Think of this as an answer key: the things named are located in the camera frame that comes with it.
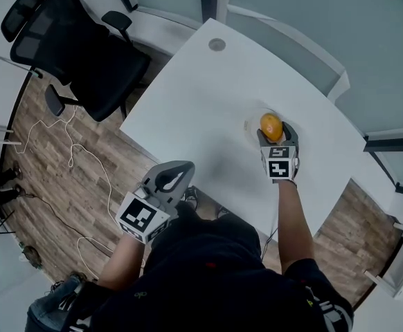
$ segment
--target chair backrest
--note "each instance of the chair backrest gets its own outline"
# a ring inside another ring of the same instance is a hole
[[[1,32],[12,42],[44,0],[17,0],[1,22]]]
[[[80,0],[45,0],[17,36],[10,58],[45,70],[66,85],[108,35]]]

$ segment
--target black shorts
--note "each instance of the black shorts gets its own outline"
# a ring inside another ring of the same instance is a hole
[[[178,217],[152,242],[152,251],[165,251],[179,241],[198,234],[225,237],[244,246],[252,255],[262,254],[258,233],[253,226],[234,214],[226,214],[217,220],[201,219],[193,208],[181,201],[176,206]]]

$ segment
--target white cable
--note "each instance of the white cable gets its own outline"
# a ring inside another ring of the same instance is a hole
[[[36,122],[36,123],[29,129],[28,139],[26,140],[26,144],[24,145],[23,151],[18,151],[18,150],[17,150],[17,147],[14,145],[15,151],[17,152],[17,154],[24,154],[24,153],[25,153],[26,148],[27,148],[28,143],[29,143],[30,133],[32,132],[32,130],[34,129],[34,127],[35,127],[36,125],[38,125],[39,123],[42,123],[47,129],[50,129],[51,127],[53,127],[53,126],[56,125],[57,123],[63,122],[63,123],[64,123],[64,131],[66,132],[67,136],[69,137],[69,140],[71,141],[71,147],[69,148],[69,151],[70,151],[70,154],[71,154],[71,157],[69,158],[69,162],[68,162],[69,168],[72,168],[72,167],[74,166],[74,157],[73,157],[73,151],[72,151],[72,150],[73,150],[73,147],[81,147],[83,150],[85,150],[88,154],[91,154],[91,155],[98,161],[98,163],[100,164],[100,166],[101,166],[102,169],[103,169],[103,172],[105,173],[106,180],[107,180],[107,183],[108,183],[108,185],[109,185],[109,196],[108,196],[108,198],[107,198],[107,213],[108,213],[108,215],[111,217],[112,221],[117,225],[117,228],[120,229],[120,227],[119,227],[118,224],[117,224],[117,221],[113,218],[113,216],[111,215],[111,212],[109,211],[109,206],[110,206],[110,202],[111,202],[111,195],[112,195],[112,186],[111,186],[111,182],[109,181],[109,176],[107,175],[105,166],[103,166],[103,163],[100,161],[100,159],[99,159],[97,156],[95,156],[93,153],[91,153],[89,150],[87,150],[83,145],[78,144],[78,143],[74,143],[74,141],[72,140],[71,135],[70,135],[69,132],[68,132],[68,129],[67,129],[68,124],[69,124],[69,123],[72,121],[72,119],[75,117],[75,114],[76,114],[76,112],[77,112],[77,107],[78,107],[78,106],[74,106],[74,108],[73,108],[73,110],[74,110],[73,115],[72,115],[72,116],[69,118],[69,120],[67,120],[67,121],[66,121],[66,120],[63,120],[63,119],[59,119],[59,120],[57,120],[56,122],[54,122],[53,124],[51,124],[51,125],[47,125],[45,122],[43,122],[43,120],[39,120],[38,122]],[[80,242],[81,239],[87,239],[87,240],[95,241],[96,243],[98,243],[98,244],[101,245],[102,247],[106,248],[107,250],[109,250],[109,251],[111,251],[111,252],[114,252],[114,251],[110,250],[108,247],[106,247],[105,245],[103,245],[101,242],[98,242],[98,241],[95,240],[93,237],[80,237],[80,238],[77,240],[77,250],[78,250],[78,254],[80,255],[80,258],[81,258],[81,260],[82,260],[84,266],[87,268],[87,270],[88,270],[96,279],[98,279],[98,276],[88,267],[88,265],[86,264],[86,262],[85,262],[84,259],[83,259],[82,253],[80,252],[80,248],[78,247],[78,243]],[[145,260],[142,259],[141,268],[144,268],[144,266],[145,266]]]

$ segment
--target white table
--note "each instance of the white table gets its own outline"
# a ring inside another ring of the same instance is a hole
[[[213,38],[223,39],[226,48],[212,51]],[[365,141],[303,76],[235,30],[207,21],[120,129],[162,162],[194,162],[194,185],[269,234],[276,227],[278,188],[243,132],[249,112],[261,106],[279,113],[298,134],[296,182],[315,234],[348,183]]]

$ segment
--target orange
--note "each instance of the orange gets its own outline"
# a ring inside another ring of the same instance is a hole
[[[260,119],[260,128],[271,141],[280,140],[283,135],[283,124],[279,117],[272,113],[264,114]]]

